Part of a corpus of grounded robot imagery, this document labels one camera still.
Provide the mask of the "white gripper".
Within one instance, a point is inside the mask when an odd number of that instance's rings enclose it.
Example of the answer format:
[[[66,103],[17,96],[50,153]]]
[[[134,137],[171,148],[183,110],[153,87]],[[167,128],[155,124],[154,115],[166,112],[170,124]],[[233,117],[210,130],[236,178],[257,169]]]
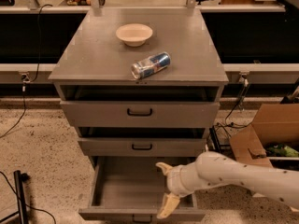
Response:
[[[171,193],[163,196],[162,206],[157,213],[158,219],[169,217],[178,207],[180,198],[194,193],[200,188],[200,179],[194,164],[172,167],[164,162],[157,162],[167,179],[167,187]]]

